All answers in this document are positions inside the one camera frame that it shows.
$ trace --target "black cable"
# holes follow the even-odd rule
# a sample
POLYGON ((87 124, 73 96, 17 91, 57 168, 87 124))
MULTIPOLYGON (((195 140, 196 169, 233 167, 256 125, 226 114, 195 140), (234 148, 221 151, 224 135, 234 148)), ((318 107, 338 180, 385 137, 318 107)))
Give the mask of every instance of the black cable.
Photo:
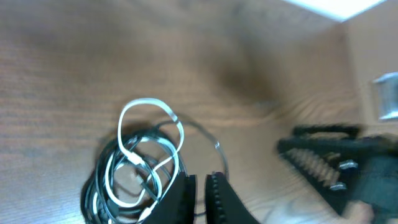
MULTIPOLYGON (((135 150, 137 144, 140 141, 140 138, 149 138, 152 141, 155 141, 158 138, 164 138, 169 140, 170 142, 171 139, 161 132, 158 128, 152 128, 152 129, 143 129, 140 131, 136 131, 131 135, 128 136, 123 136, 122 137, 122 142, 124 145, 134 142, 134 144, 129 148, 130 151, 135 150)), ((168 151, 166 148, 164 148, 166 153, 171 155, 173 152, 168 151)), ((86 183, 86 187, 83 189, 82 193, 82 213, 83 216, 86 220, 87 223, 90 224, 103 224, 103 223, 108 223, 108 220, 111 219, 113 223, 115 224, 123 224, 123 222, 119 221, 116 217, 119 215, 122 216, 127 216, 131 217, 134 215, 141 214, 144 208, 146 208, 145 205, 138 205, 135 208, 119 208, 112 200, 109 199, 108 194, 106 193, 105 190, 105 170, 106 170, 106 164, 108 163, 110 157, 113 156, 113 159, 111 161, 111 168, 109 172, 109 182, 111 189, 114 188, 114 173, 116 169, 121 165, 121 164, 128 164, 131 166, 134 166, 136 169, 143 169, 147 171, 149 174, 153 174, 152 167, 150 166, 135 166, 131 162, 127 160, 127 157, 119 150, 118 148, 118 142, 117 139, 113 139, 111 142, 109 142, 105 148, 103 149, 97 163, 96 163, 96 169, 93 173, 93 175, 90 177, 88 182, 86 183), (96 201, 96 204, 94 204, 94 199, 95 195, 97 194, 98 199, 96 201), (94 213, 94 207, 97 208, 97 214, 94 213)), ((185 164, 182 161, 182 158, 179 156, 178 157, 180 161, 180 167, 179 171, 186 171, 185 164)), ((143 160, 152 166, 156 166, 158 164, 158 161, 154 159, 151 156, 145 155, 143 156, 143 160)), ((161 167, 162 172, 165 173, 166 177, 170 180, 171 176, 167 169, 165 167, 161 167)), ((151 189, 148 185, 148 182, 143 182, 141 185, 143 188, 149 192, 150 195, 152 195, 152 198, 154 197, 153 192, 157 192, 157 184, 154 182, 155 180, 152 178, 152 186, 153 189, 151 189)))
MULTIPOLYGON (((174 121, 165 121, 159 123, 150 129, 142 129, 139 131, 135 131, 130 135, 122 136, 123 145, 127 145, 133 142, 132 146, 129 147, 129 151, 134 151, 136 146, 139 144, 140 139, 148 138, 151 141, 157 142, 159 138, 166 139, 170 141, 174 146, 176 145, 171 138, 169 138, 165 133, 163 133, 160 128, 166 124, 175 123, 174 121)), ((218 140, 210 134, 203 126, 194 122, 194 121, 184 121, 183 124, 187 124, 197 128, 206 138, 208 138, 214 145, 215 149, 218 151, 224 166, 224 174, 229 180, 229 169, 228 169, 228 161, 226 160, 225 154, 220 146, 218 140)), ((171 150, 168 150, 166 147, 162 147, 163 150, 170 156, 173 155, 171 150)), ((82 191, 81 196, 81 210, 82 214, 86 220, 87 224, 107 224, 108 220, 112 220, 113 224, 125 224, 117 219, 119 216, 123 217, 134 217, 142 213, 143 209, 145 209, 148 205, 141 204, 134 208, 121 208, 116 205, 108 196, 105 190, 105 170, 106 165, 109 162, 111 156, 113 155, 111 161, 111 168, 109 172, 109 183, 111 189, 114 189, 114 173, 120 165, 130 165, 136 169, 142 169, 146 171, 148 174, 153 175, 152 168, 156 166, 159 162, 151 156, 148 155, 140 155, 143 160, 146 162, 146 166, 135 166, 130 161, 127 160, 127 157, 119 150, 117 139, 113 139, 110 141, 103 149, 97 163, 96 169, 88 179, 85 187, 82 191)), ((185 164, 182 160, 180 153, 178 153, 179 159, 179 172, 184 172, 188 175, 185 164)), ((166 175, 166 177, 170 180, 171 176, 168 170, 165 167, 161 167, 161 171, 166 175)), ((155 193, 157 192, 157 184, 155 183, 154 178, 151 179, 152 187, 149 187, 149 182, 142 182, 142 187, 149 193, 152 200, 157 200, 155 193)), ((204 215, 205 212, 200 214, 195 214, 196 217, 204 215)))

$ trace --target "cable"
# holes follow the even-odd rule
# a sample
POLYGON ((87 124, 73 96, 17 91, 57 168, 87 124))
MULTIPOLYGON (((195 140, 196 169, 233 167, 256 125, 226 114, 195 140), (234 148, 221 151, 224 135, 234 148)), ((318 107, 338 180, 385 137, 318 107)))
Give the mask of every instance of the cable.
POLYGON ((204 127, 194 121, 181 122, 171 108, 158 99, 142 98, 133 100, 123 108, 119 117, 117 138, 108 143, 103 149, 96 163, 96 169, 83 189, 81 210, 87 223, 142 223, 142 221, 150 215, 154 207, 166 195, 177 174, 179 172, 184 172, 188 175, 185 164, 179 153, 184 140, 183 125, 190 125, 197 128, 197 130, 215 145, 215 149, 218 151, 223 161, 224 174, 226 178, 229 179, 228 163, 220 143, 204 127), (130 135, 122 136, 121 125, 123 116, 128 109, 137 105, 156 105, 162 108, 172 120, 161 122, 152 128, 142 129, 130 135), (180 133, 180 140, 177 147, 174 142, 160 130, 162 126, 168 124, 175 124, 180 133), (169 157, 159 162, 151 156, 136 151, 137 145, 140 142, 149 141, 158 144, 169 157), (164 165, 171 160, 174 162, 172 175, 170 175, 168 170, 164 167, 164 165), (134 203, 123 202, 114 194, 114 173, 122 166, 133 166, 133 168, 143 170, 147 174, 146 181, 143 181, 139 175, 137 176, 141 182, 142 190, 139 193, 137 201, 134 203), (163 184, 158 175, 159 171, 163 172, 169 180, 165 191, 162 189, 163 184), (148 204, 150 201, 142 202, 145 193, 149 194, 152 204, 148 204), (135 219, 130 222, 122 222, 118 219, 120 217, 135 217, 135 219))
MULTIPOLYGON (((153 128, 143 129, 140 131, 136 131, 131 135, 123 136, 122 142, 124 145, 127 145, 129 142, 134 142, 137 138, 143 138, 145 141, 145 138, 153 140, 155 139, 155 136, 161 139, 160 141, 172 142, 170 138, 166 136, 162 131, 153 128)), ((137 143, 133 144, 129 151, 135 150, 136 146, 137 143)), ((173 150, 171 150, 171 148, 162 147, 162 149, 169 155, 173 154, 173 150)), ((96 169, 93 175, 88 180, 86 188, 83 190, 82 212, 87 223, 103 224, 108 223, 109 220, 111 220, 113 223, 122 224, 124 222, 119 221, 116 217, 120 215, 127 217, 140 215, 145 210, 145 208, 147 208, 145 204, 138 205, 138 202, 136 202, 137 205, 135 205, 134 207, 120 207, 113 200, 111 200, 111 198, 109 197, 109 191, 107 190, 106 186, 107 183, 109 183, 110 191, 113 191, 114 173, 116 172, 116 170, 126 165, 133 166, 136 169, 142 169, 147 173, 154 175, 153 167, 159 164, 159 162, 148 155, 145 155, 142 158, 146 162, 146 164, 149 164, 148 167, 134 165, 133 163, 131 163, 131 161, 129 161, 127 157, 119 150, 117 139, 112 140, 103 149, 103 152, 101 153, 97 161, 96 169)), ((182 158, 178 157, 178 159, 179 171, 186 172, 185 164, 183 163, 182 158)), ((171 176, 165 167, 161 167, 159 171, 163 172, 169 180, 171 179, 171 176)), ((155 201, 157 200, 157 197, 159 197, 159 195, 154 194, 153 192, 158 192, 159 187, 155 183, 155 180, 147 180, 146 182, 141 183, 141 185, 145 190, 142 190, 140 195, 143 194, 144 191, 151 192, 152 195, 155 195, 155 198, 152 197, 152 200, 154 201, 153 204, 156 205, 155 201), (150 182, 152 182, 153 189, 151 189, 148 185, 150 182)))

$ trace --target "black plastic object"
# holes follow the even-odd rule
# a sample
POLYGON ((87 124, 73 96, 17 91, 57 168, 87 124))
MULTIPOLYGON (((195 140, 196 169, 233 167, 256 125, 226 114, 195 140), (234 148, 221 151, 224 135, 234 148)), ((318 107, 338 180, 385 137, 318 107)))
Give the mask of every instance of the black plastic object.
POLYGON ((166 196, 143 224, 191 224, 194 219, 197 179, 180 172, 166 196))
POLYGON ((259 224, 221 172, 207 175, 205 204, 207 224, 259 224))
POLYGON ((360 200, 373 206, 373 223, 385 223, 398 217, 398 144, 384 136, 358 138, 359 132, 359 126, 299 126, 277 150, 338 215, 350 200, 360 200))

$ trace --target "wooden table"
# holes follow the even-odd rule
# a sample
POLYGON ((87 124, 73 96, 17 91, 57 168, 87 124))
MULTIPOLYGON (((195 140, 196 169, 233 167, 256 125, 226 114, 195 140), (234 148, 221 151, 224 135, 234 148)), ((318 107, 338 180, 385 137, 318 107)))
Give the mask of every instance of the wooden table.
MULTIPOLYGON (((83 223, 95 158, 143 96, 219 138, 260 222, 342 222, 274 146, 294 124, 358 122, 353 86, 342 25, 280 0, 1 1, 0 223, 83 223)), ((201 199, 221 164, 187 134, 201 199)))

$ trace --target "white cable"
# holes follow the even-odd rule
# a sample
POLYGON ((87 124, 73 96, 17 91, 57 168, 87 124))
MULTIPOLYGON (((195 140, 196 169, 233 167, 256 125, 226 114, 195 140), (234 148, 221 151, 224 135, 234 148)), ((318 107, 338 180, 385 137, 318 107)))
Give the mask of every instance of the white cable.
MULTIPOLYGON (((137 105, 154 105, 162 108, 170 117, 171 119, 176 122, 176 126, 178 128, 178 131, 180 132, 180 144, 178 145, 177 152, 181 149, 182 143, 184 141, 184 129, 182 127, 182 123, 178 120, 178 116, 172 111, 172 109, 165 104, 163 101, 155 99, 155 98, 141 98, 141 99, 136 99, 131 102, 129 102, 126 106, 124 106, 120 117, 119 117, 119 123, 118 123, 118 144, 119 148, 122 151, 124 155, 127 156, 127 158, 135 165, 138 164, 144 164, 144 160, 140 156, 138 156, 135 152, 130 152, 128 151, 124 146, 122 142, 122 134, 121 134, 121 128, 122 128, 122 122, 123 122, 123 117, 126 111, 133 106, 137 105)), ((161 162, 162 166, 168 161, 171 160, 171 157, 168 157, 165 159, 163 162, 161 162)))
MULTIPOLYGON (((148 141, 151 141, 151 139, 149 139, 147 137, 143 137, 141 139, 141 142, 148 142, 148 141)), ((170 149, 172 154, 176 155, 176 153, 175 153, 176 149, 175 149, 174 145, 170 141, 168 141, 167 139, 159 138, 157 140, 157 143, 160 144, 162 147, 166 147, 166 148, 170 149)), ((123 201, 121 201, 120 199, 118 199, 115 196, 115 194, 113 193, 113 191, 111 189, 110 181, 109 181, 109 172, 110 172, 110 167, 111 167, 111 164, 112 164, 113 156, 114 156, 114 154, 112 154, 111 157, 108 159, 108 163, 107 163, 106 168, 105 168, 105 188, 106 188, 106 191, 107 191, 110 199, 116 205, 119 205, 120 207, 124 207, 124 208, 135 207, 135 206, 140 204, 140 202, 141 202, 142 198, 144 197, 144 194, 145 194, 146 191, 145 191, 145 189, 142 189, 141 192, 140 192, 138 200, 136 202, 134 202, 134 203, 123 202, 123 201)), ((180 161, 178 159, 178 156, 173 156, 173 158, 174 158, 174 172, 178 172, 178 167, 180 165, 180 161)), ((119 166, 117 166, 116 170, 121 168, 123 165, 124 164, 120 164, 119 166)), ((155 174, 154 180, 155 180, 155 182, 156 182, 156 184, 158 186, 158 189, 159 189, 158 190, 158 194, 157 194, 157 199, 160 200, 165 195, 165 192, 162 195, 162 183, 161 183, 160 177, 157 175, 155 169, 154 169, 154 174, 155 174)))
MULTIPOLYGON (((126 111, 130 108, 132 108, 133 106, 137 106, 137 105, 154 105, 154 106, 158 106, 161 109, 163 109, 172 119, 173 122, 175 122, 179 134, 180 134, 180 143, 178 144, 177 149, 174 147, 174 145, 166 140, 166 139, 162 139, 162 138, 158 138, 157 142, 159 144, 163 144, 165 147, 168 147, 170 149, 170 151, 172 152, 172 155, 169 156, 168 158, 166 158, 165 160, 163 160, 162 162, 160 162, 159 164, 157 164, 154 169, 153 169, 153 178, 154 178, 154 182, 157 185, 158 191, 157 191, 157 200, 150 206, 144 209, 144 211, 140 214, 139 217, 139 222, 144 220, 146 217, 148 217, 152 210, 154 209, 154 207, 157 205, 157 203, 159 202, 159 200, 162 200, 163 197, 165 196, 165 194, 169 191, 169 189, 171 188, 172 184, 174 183, 175 178, 177 177, 178 174, 178 167, 179 167, 179 160, 178 160, 178 152, 180 151, 183 141, 184 141, 184 130, 183 130, 183 126, 181 121, 178 120, 178 116, 172 111, 172 109, 165 104, 163 101, 155 99, 155 98, 141 98, 141 99, 136 99, 133 100, 131 102, 129 102, 122 110, 120 117, 119 117, 119 123, 118 123, 118 144, 119 144, 119 148, 121 150, 121 152, 127 157, 127 159, 129 161, 131 161, 134 165, 142 165, 142 166, 149 166, 145 163, 145 161, 143 160, 143 158, 136 154, 135 152, 129 151, 127 150, 124 146, 123 146, 123 142, 122 142, 122 137, 121 137, 121 126, 123 123, 123 117, 124 114, 126 113, 126 111), (161 183, 161 179, 159 178, 159 175, 157 174, 157 170, 166 165, 166 163, 168 163, 171 159, 174 160, 174 171, 173 171, 173 176, 166 188, 166 190, 164 191, 164 193, 162 194, 162 183, 161 183)), ((141 138, 140 142, 146 142, 149 139, 147 138, 141 138)), ((125 207, 125 208, 131 208, 131 207, 135 207, 137 206, 144 194, 145 194, 145 190, 142 189, 140 196, 138 198, 138 200, 134 203, 126 203, 126 202, 122 202, 121 200, 119 200, 112 192, 111 186, 109 184, 109 169, 111 167, 111 161, 113 160, 113 156, 114 154, 111 155, 111 157, 109 158, 108 164, 106 165, 106 171, 105 171, 105 187, 106 187, 106 191, 108 192, 108 195, 110 197, 110 199, 116 203, 117 205, 119 205, 120 207, 125 207)))

